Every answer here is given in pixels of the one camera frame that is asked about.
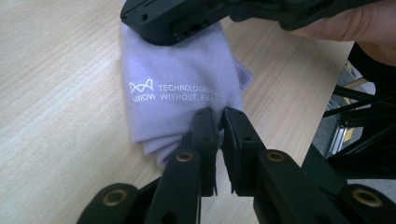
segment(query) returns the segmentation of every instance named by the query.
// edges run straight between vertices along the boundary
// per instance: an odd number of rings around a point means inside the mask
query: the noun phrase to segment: purple cloth
[[[174,46],[154,46],[122,24],[122,73],[134,142],[163,168],[196,110],[242,110],[253,77],[233,58],[219,23]]]

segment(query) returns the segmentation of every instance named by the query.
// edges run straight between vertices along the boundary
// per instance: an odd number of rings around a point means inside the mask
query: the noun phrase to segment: human hand
[[[396,0],[356,7],[293,33],[316,39],[356,41],[373,59],[396,66]]]

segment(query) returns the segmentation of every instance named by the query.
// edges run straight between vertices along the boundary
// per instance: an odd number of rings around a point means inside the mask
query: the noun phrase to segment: table
[[[0,7],[0,219],[75,223],[112,183],[161,175],[131,142],[120,72],[118,1],[6,1]],[[276,22],[222,21],[235,58],[254,75],[247,116],[268,148],[302,163],[351,43],[293,36]],[[219,196],[202,223],[257,223],[250,198]]]

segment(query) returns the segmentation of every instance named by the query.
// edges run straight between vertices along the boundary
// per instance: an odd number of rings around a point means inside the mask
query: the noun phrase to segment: wood grain surface
[[[119,1],[3,1],[0,6],[0,220],[76,223],[97,191],[141,188],[161,175],[131,142],[120,71]],[[245,108],[263,142],[298,163],[314,136],[351,43],[293,36],[275,22],[222,22],[254,75]],[[257,223],[252,200],[219,196],[202,223]]]

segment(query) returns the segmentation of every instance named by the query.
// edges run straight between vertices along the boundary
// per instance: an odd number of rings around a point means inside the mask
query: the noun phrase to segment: wooden table
[[[130,140],[120,72],[118,1],[6,1],[0,7],[0,220],[75,223],[93,195],[161,175]],[[275,22],[222,22],[254,75],[246,113],[269,148],[298,163],[318,127],[351,43],[293,36]],[[219,196],[202,223],[257,223],[252,200]]]

